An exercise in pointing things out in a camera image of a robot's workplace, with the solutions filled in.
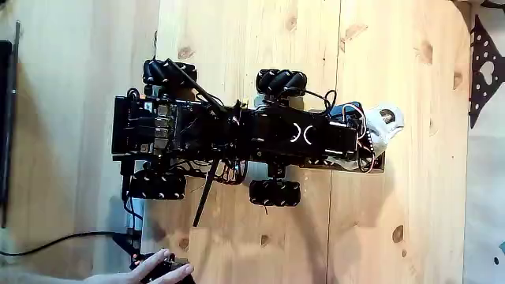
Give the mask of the person's hand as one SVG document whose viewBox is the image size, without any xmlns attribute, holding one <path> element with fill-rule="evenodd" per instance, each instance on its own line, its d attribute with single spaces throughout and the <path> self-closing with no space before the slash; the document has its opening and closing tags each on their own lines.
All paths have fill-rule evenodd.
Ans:
<svg viewBox="0 0 505 284">
<path fill-rule="evenodd" d="M 149 256 L 147 259 L 141 260 L 132 271 L 116 274 L 93 275 L 85 278 L 81 282 L 84 284 L 139 284 L 150 272 L 167 259 L 169 255 L 170 250 L 163 248 L 154 253 L 152 256 Z M 193 272 L 194 266 L 187 263 L 173 271 L 154 278 L 152 283 L 176 284 L 191 275 Z"/>
</svg>

